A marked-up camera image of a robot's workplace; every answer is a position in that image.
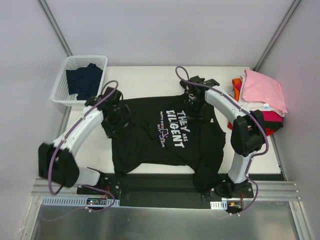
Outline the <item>white plastic laundry basket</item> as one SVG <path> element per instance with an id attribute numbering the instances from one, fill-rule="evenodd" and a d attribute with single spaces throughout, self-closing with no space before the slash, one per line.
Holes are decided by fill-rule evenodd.
<path id="1" fill-rule="evenodd" d="M 105 55 L 72 55 L 67 57 L 56 77 L 54 87 L 51 92 L 51 100 L 54 103 L 60 103 L 67 107 L 81 108 L 86 101 L 78 100 L 77 94 L 69 94 L 66 71 L 76 71 L 80 68 L 87 67 L 89 64 L 94 64 L 101 69 L 102 73 L 99 79 L 98 88 L 94 94 L 97 96 L 103 87 L 103 82 L 107 71 L 107 63 L 108 58 Z"/>

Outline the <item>white t shirt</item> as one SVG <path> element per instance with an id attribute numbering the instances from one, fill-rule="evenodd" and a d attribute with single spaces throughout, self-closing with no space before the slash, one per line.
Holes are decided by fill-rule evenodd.
<path id="1" fill-rule="evenodd" d="M 245 76 L 240 76 L 241 80 L 242 80 L 242 84 L 245 83 Z M 279 110 L 277 110 L 276 108 L 273 108 L 271 107 L 268 103 L 263 103 L 263 102 L 247 102 L 244 100 L 244 98 L 242 97 L 242 93 L 243 93 L 243 90 L 242 90 L 242 87 L 241 87 L 241 91 L 240 91 L 240 102 L 239 104 L 243 107 L 246 107 L 252 111 L 255 111 L 255 110 L 264 110 L 264 111 L 275 111 L 276 113 L 278 113 L 279 115 L 282 116 L 282 118 L 285 117 L 285 114 L 280 112 Z M 230 96 L 232 96 L 234 98 L 234 90 L 232 90 L 230 93 L 229 93 Z"/>

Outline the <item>magenta t shirt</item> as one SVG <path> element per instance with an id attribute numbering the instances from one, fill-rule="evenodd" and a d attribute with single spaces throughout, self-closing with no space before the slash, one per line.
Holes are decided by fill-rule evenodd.
<path id="1" fill-rule="evenodd" d="M 277 112 L 273 111 L 273 110 L 261 110 L 261 112 L 263 113 L 263 117 L 265 121 L 268 122 L 282 122 L 283 118 L 281 115 L 279 115 Z"/>

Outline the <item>red t shirt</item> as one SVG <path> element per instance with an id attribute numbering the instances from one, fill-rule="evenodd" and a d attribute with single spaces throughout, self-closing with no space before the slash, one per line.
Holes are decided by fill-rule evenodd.
<path id="1" fill-rule="evenodd" d="M 232 124 L 231 124 L 230 122 L 227 124 L 227 127 L 228 127 L 230 130 L 233 129 L 233 126 L 232 126 Z M 266 135 L 267 135 L 267 136 L 271 136 L 271 135 L 273 135 L 275 132 L 276 132 L 275 130 L 272 130 L 272 129 L 268 128 L 268 127 L 266 128 Z"/>

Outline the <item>pink t shirt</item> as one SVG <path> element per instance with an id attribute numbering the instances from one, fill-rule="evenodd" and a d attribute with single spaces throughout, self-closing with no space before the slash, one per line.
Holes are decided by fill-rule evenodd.
<path id="1" fill-rule="evenodd" d="M 244 75 L 242 98 L 247 103 L 269 104 L 282 114 L 288 114 L 282 87 L 275 79 L 247 69 Z"/>

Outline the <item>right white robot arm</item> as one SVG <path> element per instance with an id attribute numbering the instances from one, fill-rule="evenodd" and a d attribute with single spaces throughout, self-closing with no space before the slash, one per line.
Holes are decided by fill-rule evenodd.
<path id="1" fill-rule="evenodd" d="M 254 157 L 269 150 L 264 116 L 259 110 L 241 106 L 214 79 L 204 80 L 195 76 L 188 80 L 182 78 L 180 84 L 188 95 L 187 110 L 192 117 L 199 117 L 209 106 L 220 111 L 232 123 L 232 164 L 226 177 L 214 186 L 214 192 L 223 198 L 235 198 L 250 180 L 249 169 Z"/>

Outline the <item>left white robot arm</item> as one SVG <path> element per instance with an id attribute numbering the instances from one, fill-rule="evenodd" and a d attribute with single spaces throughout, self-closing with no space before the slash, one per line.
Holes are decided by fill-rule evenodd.
<path id="1" fill-rule="evenodd" d="M 76 155 L 86 138 L 102 126 L 109 139 L 133 123 L 131 111 L 123 101 L 123 94 L 107 87 L 99 96 L 93 96 L 84 104 L 84 109 L 62 135 L 51 143 L 42 143 L 38 148 L 38 174 L 50 183 L 71 188 L 88 185 L 96 195 L 103 193 L 106 182 L 102 172 L 90 167 L 80 167 Z"/>

